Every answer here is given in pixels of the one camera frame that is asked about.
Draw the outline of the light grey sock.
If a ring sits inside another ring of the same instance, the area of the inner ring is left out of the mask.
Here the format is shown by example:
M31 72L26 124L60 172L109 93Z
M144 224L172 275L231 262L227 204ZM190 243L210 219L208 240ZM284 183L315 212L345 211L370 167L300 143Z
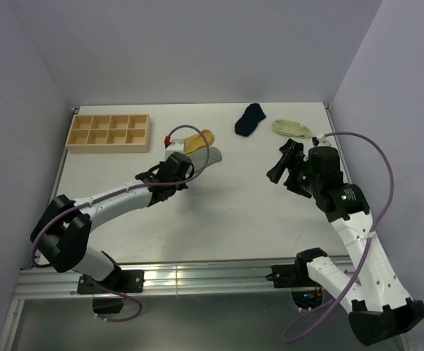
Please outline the light grey sock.
M222 161L222 153L217 147L209 148L209 156L207 156L206 148L201 148L188 155L188 158L192 161L195 170L200 170L205 161L207 161L207 167L217 162Z

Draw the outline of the mustard yellow sock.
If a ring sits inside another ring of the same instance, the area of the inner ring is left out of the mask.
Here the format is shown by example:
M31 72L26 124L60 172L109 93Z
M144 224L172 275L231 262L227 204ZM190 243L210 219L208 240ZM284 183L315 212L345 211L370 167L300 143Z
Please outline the mustard yellow sock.
M209 129L204 129L201 131L202 135L205 137L205 140L201 137L199 133L186 137L184 139L184 153L186 155L192 154L197 150L205 147L205 143L208 143L209 146L213 145L214 136L212 131Z

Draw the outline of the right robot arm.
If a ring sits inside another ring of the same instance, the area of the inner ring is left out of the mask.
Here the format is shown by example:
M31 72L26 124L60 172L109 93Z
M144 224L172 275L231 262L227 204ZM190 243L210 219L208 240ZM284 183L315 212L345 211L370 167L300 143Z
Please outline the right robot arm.
M266 176L278 183L282 174L290 192L313 198L338 233L356 269L347 276L320 248L299 252L293 264L275 265L267 280L276 288L322 287L348 314L357 340L371 346L407 333L424 319L424 303L414 300L395 274L372 229L369 204L361 188L344 181L338 150L288 140L282 156Z

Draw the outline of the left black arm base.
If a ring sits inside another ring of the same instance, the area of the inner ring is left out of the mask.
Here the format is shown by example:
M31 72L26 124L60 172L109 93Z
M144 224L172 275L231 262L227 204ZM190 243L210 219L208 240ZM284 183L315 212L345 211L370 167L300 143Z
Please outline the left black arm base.
M92 295L94 313L111 317L117 315L126 305L125 297L118 294L141 293L143 291L143 270L121 270L109 275L101 282L93 282L86 275L81 275L77 285L78 295ZM116 292L116 298L97 298L94 295L107 293L106 289Z

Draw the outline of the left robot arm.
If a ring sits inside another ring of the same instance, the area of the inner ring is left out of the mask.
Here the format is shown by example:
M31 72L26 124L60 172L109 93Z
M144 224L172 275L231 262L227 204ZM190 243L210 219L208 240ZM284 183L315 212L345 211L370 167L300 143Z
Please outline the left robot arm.
M194 175L186 155L174 152L123 186L101 194L71 200L51 200L31 234L31 253L40 252L59 273L69 270L92 279L104 292L126 284L125 274L107 253L88 245L90 234L112 219L164 202Z

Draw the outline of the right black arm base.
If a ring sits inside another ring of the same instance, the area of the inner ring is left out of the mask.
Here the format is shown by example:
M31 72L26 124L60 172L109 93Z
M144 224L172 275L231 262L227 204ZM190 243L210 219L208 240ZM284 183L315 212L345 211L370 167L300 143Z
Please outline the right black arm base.
M302 309L315 309L323 303L322 287L300 272L296 264L273 265L265 278L275 289L290 289L294 304Z

